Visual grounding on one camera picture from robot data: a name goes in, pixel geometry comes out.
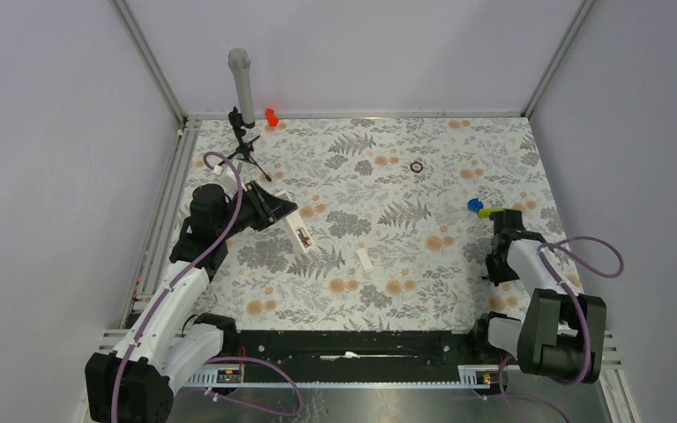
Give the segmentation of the grey microphone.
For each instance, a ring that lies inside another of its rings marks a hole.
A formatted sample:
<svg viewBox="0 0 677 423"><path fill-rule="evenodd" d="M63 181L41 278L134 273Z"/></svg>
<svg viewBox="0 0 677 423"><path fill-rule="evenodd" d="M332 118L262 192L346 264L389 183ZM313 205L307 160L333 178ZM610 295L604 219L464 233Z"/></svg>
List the grey microphone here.
<svg viewBox="0 0 677 423"><path fill-rule="evenodd" d="M228 67L233 73L239 112L246 128L255 126L252 90L249 77L251 61L244 48L232 48L227 56Z"/></svg>

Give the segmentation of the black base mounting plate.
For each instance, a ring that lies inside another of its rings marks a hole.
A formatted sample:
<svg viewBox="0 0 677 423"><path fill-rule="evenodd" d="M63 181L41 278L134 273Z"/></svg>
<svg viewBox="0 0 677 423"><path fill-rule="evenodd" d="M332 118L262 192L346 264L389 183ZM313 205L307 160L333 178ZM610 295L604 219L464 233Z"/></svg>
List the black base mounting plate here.
<svg viewBox="0 0 677 423"><path fill-rule="evenodd" d="M501 363L505 353L469 331L241 330L224 338L245 382L428 384L459 382L460 367Z"/></svg>

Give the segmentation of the aluminium frame post right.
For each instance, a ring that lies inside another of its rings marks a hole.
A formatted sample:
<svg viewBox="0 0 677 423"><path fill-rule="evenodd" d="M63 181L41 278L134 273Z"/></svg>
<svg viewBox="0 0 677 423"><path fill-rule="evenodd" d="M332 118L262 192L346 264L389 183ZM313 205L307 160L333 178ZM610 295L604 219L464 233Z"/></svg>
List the aluminium frame post right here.
<svg viewBox="0 0 677 423"><path fill-rule="evenodd" d="M569 53L572 44L579 35L581 28L589 17L595 3L597 3L596 0L582 0L580 2L577 11L569 22L569 25L561 37L556 50L549 59L547 67L539 78L532 95L522 109L522 117L531 119L534 115L541 102L541 99L545 95L557 71L560 69L565 56Z"/></svg>

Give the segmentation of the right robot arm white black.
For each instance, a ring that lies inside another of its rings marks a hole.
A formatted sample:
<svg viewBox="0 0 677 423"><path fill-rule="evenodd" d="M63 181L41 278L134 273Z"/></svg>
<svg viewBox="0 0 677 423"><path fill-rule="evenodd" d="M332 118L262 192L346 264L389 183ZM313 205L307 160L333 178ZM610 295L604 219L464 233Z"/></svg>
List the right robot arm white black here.
<svg viewBox="0 0 677 423"><path fill-rule="evenodd" d="M489 312L481 316L470 340L472 355L491 363L511 354L521 370L562 383L594 383L602 366L606 303L576 293L552 264L550 244L524 227L515 209L481 209L481 219L494 223L491 250L485 258L487 278L495 286L520 281L530 294L522 319Z"/></svg>

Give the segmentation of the black mini tripod stand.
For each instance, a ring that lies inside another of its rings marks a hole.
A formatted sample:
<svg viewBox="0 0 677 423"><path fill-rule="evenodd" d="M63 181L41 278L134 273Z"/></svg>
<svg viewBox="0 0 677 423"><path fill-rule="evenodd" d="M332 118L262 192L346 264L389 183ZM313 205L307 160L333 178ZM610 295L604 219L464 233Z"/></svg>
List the black mini tripod stand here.
<svg viewBox="0 0 677 423"><path fill-rule="evenodd" d="M234 107L233 110L228 113L227 118L238 144L234 152L227 156L227 159L238 159L255 166L263 174L266 181L271 182L272 178L262 169L262 167L252 156L252 153L255 151L254 143L259 139L259 136L253 137L249 142L246 142L243 139L246 136L247 131L245 129L245 122L243 120L242 113L237 107Z"/></svg>

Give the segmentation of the small orange red block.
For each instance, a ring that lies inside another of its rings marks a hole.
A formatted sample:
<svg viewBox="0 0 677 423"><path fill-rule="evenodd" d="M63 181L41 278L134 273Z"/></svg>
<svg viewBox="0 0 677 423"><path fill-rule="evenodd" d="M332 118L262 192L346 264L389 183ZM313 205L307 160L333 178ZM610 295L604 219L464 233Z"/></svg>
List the small orange red block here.
<svg viewBox="0 0 677 423"><path fill-rule="evenodd" d="M267 108L264 112L264 117L271 127L277 127L279 125L279 118L273 108Z"/></svg>

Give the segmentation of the yellow green toy piece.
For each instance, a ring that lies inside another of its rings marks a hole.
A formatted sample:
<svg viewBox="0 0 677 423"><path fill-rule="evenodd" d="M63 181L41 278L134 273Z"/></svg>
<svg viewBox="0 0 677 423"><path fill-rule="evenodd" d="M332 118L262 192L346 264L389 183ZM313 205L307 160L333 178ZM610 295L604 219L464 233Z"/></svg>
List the yellow green toy piece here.
<svg viewBox="0 0 677 423"><path fill-rule="evenodd" d="M501 207L497 208L483 208L477 211L477 217L479 219L489 219L493 220L495 218L495 214L498 212L504 212L505 209Z"/></svg>

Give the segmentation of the aluminium frame post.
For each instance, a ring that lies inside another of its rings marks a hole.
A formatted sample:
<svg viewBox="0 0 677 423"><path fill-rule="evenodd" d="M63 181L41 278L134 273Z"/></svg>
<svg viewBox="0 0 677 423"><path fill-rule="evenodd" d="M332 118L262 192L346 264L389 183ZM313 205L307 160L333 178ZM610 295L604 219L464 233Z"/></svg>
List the aluminium frame post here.
<svg viewBox="0 0 677 423"><path fill-rule="evenodd" d="M173 87L164 74L156 55L153 53L153 49L146 39L129 2L125 0L110 0L110 3L114 7L124 31L137 51L140 60L147 69L169 112L174 117L178 126L183 128L187 122L187 114L184 112Z"/></svg>
<svg viewBox="0 0 677 423"><path fill-rule="evenodd" d="M534 115L541 102L541 99L545 95L557 71L560 69L565 56L569 53L572 44L579 35L581 28L589 17L595 3L597 3L596 0L582 0L580 2L577 11L569 22L569 25L561 37L556 50L549 59L547 67L539 78L532 95L522 109L522 117L531 119Z"/></svg>

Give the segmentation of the blue plastic toy piece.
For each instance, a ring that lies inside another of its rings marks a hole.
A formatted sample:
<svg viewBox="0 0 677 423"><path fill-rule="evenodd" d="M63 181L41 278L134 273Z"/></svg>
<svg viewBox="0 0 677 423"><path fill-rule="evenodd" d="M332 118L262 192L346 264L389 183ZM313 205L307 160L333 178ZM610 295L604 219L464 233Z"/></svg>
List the blue plastic toy piece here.
<svg viewBox="0 0 677 423"><path fill-rule="evenodd" d="M467 202L467 209L470 212L478 213L484 208L484 204L478 198L472 198Z"/></svg>

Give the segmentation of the floral patterned table mat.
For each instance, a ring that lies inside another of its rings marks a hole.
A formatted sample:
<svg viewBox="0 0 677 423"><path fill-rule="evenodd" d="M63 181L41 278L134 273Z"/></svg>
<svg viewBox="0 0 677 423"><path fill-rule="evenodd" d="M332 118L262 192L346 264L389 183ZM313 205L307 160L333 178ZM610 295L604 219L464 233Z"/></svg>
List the floral patterned table mat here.
<svg viewBox="0 0 677 423"><path fill-rule="evenodd" d="M245 181L297 203L316 241L294 253L283 223L229 240L193 312L245 330L467 330L482 314L523 317L519 282L485 280L492 224L466 207L520 210L525 226L563 238L524 118L304 119L259 122ZM374 268L364 271L356 250Z"/></svg>

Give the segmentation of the aluminium frame post left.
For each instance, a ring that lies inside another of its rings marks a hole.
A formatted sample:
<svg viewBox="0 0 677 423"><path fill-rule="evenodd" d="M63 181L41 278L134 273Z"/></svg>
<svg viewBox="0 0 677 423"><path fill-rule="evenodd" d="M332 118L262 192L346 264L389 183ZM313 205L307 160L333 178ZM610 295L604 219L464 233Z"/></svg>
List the aluminium frame post left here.
<svg viewBox="0 0 677 423"><path fill-rule="evenodd" d="M153 53L153 49L146 39L129 2L125 0L110 0L110 3L114 7L124 31L137 51L140 60L147 69L169 112L174 117L178 126L183 128L187 122L187 114L184 112L173 87L164 74L156 55Z"/></svg>

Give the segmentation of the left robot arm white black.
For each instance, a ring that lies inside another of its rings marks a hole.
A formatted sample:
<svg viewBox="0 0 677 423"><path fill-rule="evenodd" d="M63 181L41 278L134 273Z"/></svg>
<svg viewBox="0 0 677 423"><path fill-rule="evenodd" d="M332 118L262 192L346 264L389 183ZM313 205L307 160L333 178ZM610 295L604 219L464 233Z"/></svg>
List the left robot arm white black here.
<svg viewBox="0 0 677 423"><path fill-rule="evenodd" d="M226 362L237 354L229 318L203 317L182 339L176 336L226 258L227 240L246 229L263 231L297 208L257 182L233 196L218 184L194 189L190 215L150 305L110 352L96 352L86 363L93 421L164 422L177 392L206 361Z"/></svg>

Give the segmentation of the white remote control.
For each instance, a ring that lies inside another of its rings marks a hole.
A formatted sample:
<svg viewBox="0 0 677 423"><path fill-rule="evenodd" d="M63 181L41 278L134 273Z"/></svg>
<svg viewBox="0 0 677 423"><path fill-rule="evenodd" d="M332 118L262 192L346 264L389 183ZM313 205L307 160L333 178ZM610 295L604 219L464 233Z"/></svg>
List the white remote control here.
<svg viewBox="0 0 677 423"><path fill-rule="evenodd" d="M299 209L291 211L282 220L286 234L294 245L294 253L308 255L316 249L316 244L305 224Z"/></svg>

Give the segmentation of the white battery cover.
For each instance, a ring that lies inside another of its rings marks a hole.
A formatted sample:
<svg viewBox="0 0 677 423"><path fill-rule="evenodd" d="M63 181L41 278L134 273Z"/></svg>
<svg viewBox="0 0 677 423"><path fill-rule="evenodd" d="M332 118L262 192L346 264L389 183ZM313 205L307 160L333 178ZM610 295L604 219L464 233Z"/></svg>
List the white battery cover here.
<svg viewBox="0 0 677 423"><path fill-rule="evenodd" d="M369 271L374 268L374 265L372 264L366 249L364 248L357 249L356 255L364 271Z"/></svg>

